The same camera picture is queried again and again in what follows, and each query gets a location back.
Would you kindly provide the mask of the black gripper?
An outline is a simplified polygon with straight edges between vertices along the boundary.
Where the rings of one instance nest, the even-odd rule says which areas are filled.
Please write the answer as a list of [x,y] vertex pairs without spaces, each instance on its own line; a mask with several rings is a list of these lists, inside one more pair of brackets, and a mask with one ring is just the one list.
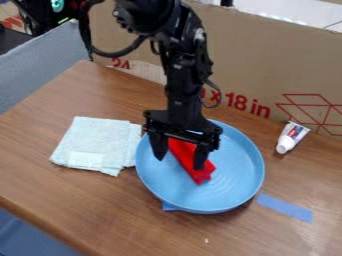
[[167,108],[146,110],[145,129],[150,136],[154,156],[163,160],[169,139],[195,145],[194,169],[203,169],[211,151],[219,148],[222,128],[202,113],[203,84],[193,79],[169,79],[165,87]]

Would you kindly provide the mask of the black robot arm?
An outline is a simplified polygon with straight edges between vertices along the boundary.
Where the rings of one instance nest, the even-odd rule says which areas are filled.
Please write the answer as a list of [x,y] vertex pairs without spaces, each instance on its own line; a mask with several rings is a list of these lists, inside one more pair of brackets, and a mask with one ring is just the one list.
[[145,129],[154,155],[163,159],[169,140],[195,145],[193,168],[205,166],[219,148],[222,129],[202,114],[203,86],[210,84],[213,61],[201,18],[182,0],[117,0],[115,16],[129,32],[159,46],[167,84],[167,108],[145,112]]

